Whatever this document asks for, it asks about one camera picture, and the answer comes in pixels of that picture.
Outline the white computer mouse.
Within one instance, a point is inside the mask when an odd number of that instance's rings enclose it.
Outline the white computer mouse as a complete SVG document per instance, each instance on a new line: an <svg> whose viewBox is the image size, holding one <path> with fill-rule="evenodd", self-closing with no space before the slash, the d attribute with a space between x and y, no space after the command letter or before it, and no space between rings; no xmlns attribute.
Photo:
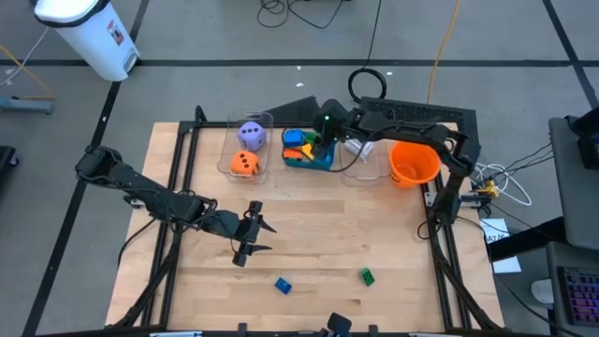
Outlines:
<svg viewBox="0 0 599 337"><path fill-rule="evenodd" d="M533 297L543 304L553 304L554 295L552 281L550 279L535 280L531 283Z"/></svg>

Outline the teal plastic bin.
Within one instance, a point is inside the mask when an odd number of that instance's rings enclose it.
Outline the teal plastic bin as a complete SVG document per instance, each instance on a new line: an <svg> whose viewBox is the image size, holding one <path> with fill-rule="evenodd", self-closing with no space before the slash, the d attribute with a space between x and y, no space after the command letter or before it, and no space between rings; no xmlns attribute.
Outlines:
<svg viewBox="0 0 599 337"><path fill-rule="evenodd" d="M283 134L286 130L288 130L288 129L284 129L282 132L282 141L283 141ZM299 169L315 169L315 170L324 170L324 171L328 171L331 169L332 164L333 164L333 159L335 157L335 144L330 146L329 152L327 153L327 155L321 159L318 159L315 157L313 159L310 159L301 150L302 146L300 146L300 147L285 147L284 143L283 143L282 159L287 166L292 167L292 168L299 168ZM301 154L303 155L303 158L302 159L284 158L283 157L284 149L295 149L296 151L301 152Z"/></svg>

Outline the grey floor stand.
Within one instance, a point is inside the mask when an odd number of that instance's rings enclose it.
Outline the grey floor stand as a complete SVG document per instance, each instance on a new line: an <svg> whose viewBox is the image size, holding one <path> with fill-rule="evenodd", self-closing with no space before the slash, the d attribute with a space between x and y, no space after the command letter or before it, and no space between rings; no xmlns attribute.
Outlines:
<svg viewBox="0 0 599 337"><path fill-rule="evenodd" d="M46 99L0 97L0 110L37 112L46 115L53 113L53 102Z"/></svg>

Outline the purple foam dice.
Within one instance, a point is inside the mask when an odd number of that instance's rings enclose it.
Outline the purple foam dice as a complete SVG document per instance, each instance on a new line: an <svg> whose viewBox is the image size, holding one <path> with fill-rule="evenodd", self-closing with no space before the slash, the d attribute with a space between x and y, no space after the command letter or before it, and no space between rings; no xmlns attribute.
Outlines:
<svg viewBox="0 0 599 337"><path fill-rule="evenodd" d="M266 130L256 122L246 122L238 130L238 141L250 152L257 152L266 143Z"/></svg>

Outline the black flat panel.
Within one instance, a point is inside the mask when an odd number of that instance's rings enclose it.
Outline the black flat panel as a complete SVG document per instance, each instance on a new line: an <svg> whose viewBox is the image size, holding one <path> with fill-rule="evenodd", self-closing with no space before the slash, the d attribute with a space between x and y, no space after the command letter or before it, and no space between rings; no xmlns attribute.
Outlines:
<svg viewBox="0 0 599 337"><path fill-rule="evenodd" d="M267 110L275 123L307 123L311 122L318 113L320 106L313 95L285 103Z"/></svg>

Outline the white trash bin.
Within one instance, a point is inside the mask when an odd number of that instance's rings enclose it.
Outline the white trash bin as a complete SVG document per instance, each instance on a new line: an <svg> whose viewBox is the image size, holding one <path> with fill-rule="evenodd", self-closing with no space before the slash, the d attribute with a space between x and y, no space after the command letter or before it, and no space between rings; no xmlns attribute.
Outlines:
<svg viewBox="0 0 599 337"><path fill-rule="evenodd" d="M34 14L106 81L126 80L140 58L111 0L37 0Z"/></svg>

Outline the computer keyboard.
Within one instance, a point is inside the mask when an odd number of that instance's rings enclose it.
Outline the computer keyboard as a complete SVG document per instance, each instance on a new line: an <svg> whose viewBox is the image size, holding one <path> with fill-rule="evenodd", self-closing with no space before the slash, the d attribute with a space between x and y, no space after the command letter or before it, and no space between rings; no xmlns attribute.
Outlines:
<svg viewBox="0 0 599 337"><path fill-rule="evenodd" d="M557 268L568 322L599 328L599 269Z"/></svg>

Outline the white paper sheet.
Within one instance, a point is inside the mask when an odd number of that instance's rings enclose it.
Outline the white paper sheet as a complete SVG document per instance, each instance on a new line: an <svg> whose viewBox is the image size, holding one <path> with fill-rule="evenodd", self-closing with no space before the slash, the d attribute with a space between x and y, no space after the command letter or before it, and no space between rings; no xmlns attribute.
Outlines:
<svg viewBox="0 0 599 337"><path fill-rule="evenodd" d="M484 231L486 243L496 242L510 236L503 218L480 219L479 222Z"/></svg>
<svg viewBox="0 0 599 337"><path fill-rule="evenodd" d="M494 261L492 263L492 268L493 272L497 274L522 272L519 259L516 256Z"/></svg>

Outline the black table frame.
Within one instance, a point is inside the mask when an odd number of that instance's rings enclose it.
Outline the black table frame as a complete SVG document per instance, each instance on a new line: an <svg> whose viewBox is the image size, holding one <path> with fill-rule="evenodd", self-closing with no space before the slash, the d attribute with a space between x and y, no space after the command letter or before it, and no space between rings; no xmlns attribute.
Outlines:
<svg viewBox="0 0 599 337"><path fill-rule="evenodd" d="M193 121L178 123L168 177L169 192L172 192L176 186L185 137L190 135L191 139L186 156L182 190L177 194L191 197L199 134L203 129L221 130L230 127L229 122L209 122L200 106L196 107ZM444 210L443 205L436 203L425 206L425 220L422 223L422 226L428 230L428 236L424 241L431 248L434 279L444 324L442 333L456 334L459 337L503 335L506 329L492 321L463 283L452 229L454 222L439 217ZM149 216L153 223L159 224L149 281L122 318L96 332L100 337L150 337L153 334L170 333L168 320L179 256L183 246L183 232L189 226L171 218L161 220L153 213Z"/></svg>

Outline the clear plastic container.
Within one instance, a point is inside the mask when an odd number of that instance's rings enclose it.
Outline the clear plastic container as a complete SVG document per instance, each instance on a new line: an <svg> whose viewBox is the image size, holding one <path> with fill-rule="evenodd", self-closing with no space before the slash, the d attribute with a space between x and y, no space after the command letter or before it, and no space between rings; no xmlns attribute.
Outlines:
<svg viewBox="0 0 599 337"><path fill-rule="evenodd" d="M368 133L358 135L355 131L345 129L347 140L357 139L366 141ZM364 187L381 183L389 176L387 163L387 140L368 140L373 143L373 150L366 161L345 149L345 141L338 141L335 146L335 159L332 170L342 169L339 172L341 180L348 186Z"/></svg>
<svg viewBox="0 0 599 337"><path fill-rule="evenodd" d="M266 143L257 152L260 159L260 170L254 176L235 175L230 172L230 163L237 151L248 151L238 141L238 130L246 122L256 122L266 130ZM233 183L264 183L267 180L270 163L270 148L272 141L273 117L267 112L230 112L226 121L226 133L221 157L217 169Z"/></svg>

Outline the black desk device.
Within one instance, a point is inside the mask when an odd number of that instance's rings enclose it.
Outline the black desk device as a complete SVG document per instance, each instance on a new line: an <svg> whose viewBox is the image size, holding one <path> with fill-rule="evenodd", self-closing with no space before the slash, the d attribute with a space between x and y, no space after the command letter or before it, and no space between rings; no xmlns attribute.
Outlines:
<svg viewBox="0 0 599 337"><path fill-rule="evenodd" d="M570 130L578 136L577 147L583 166L599 170L599 106L581 117L565 117Z"/></svg>

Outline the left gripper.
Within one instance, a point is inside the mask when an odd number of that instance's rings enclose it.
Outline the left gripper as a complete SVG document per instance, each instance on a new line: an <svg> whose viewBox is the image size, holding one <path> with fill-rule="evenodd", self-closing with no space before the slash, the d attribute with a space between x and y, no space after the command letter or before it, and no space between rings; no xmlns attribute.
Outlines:
<svg viewBox="0 0 599 337"><path fill-rule="evenodd" d="M256 244L261 228L277 232L264 220L261 210L262 203L253 200L242 217L231 211L216 211L209 218L208 232L229 239L234 253L232 263L238 267L244 267L253 253L271 250L269 246Z"/></svg>

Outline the orange foam dice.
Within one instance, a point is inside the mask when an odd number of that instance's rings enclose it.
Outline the orange foam dice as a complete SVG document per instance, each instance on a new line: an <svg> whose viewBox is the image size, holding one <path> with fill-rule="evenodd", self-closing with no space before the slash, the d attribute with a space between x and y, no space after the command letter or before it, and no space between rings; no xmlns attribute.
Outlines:
<svg viewBox="0 0 599 337"><path fill-rule="evenodd" d="M260 170L260 159L249 151L237 151L230 163L230 172L241 176L254 176Z"/></svg>

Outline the orange pumpkin bucket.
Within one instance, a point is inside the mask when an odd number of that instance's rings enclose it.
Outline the orange pumpkin bucket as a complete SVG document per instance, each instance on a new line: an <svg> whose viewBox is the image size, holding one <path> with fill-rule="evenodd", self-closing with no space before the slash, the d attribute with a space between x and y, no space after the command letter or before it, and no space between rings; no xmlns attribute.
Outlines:
<svg viewBox="0 0 599 337"><path fill-rule="evenodd" d="M429 146L397 141L388 152L390 179L399 188L410 189L433 180L441 170L439 155Z"/></svg>

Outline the dark grey desk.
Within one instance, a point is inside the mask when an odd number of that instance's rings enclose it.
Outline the dark grey desk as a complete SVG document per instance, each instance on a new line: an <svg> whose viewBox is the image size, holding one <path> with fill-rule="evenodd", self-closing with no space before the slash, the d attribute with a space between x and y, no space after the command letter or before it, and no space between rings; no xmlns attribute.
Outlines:
<svg viewBox="0 0 599 337"><path fill-rule="evenodd" d="M551 242L547 246L547 254L548 271L554 295L553 312L557 333L564 337L599 337L599 328L575 326L568 322L557 273L558 267L599 269L599 251Z"/></svg>

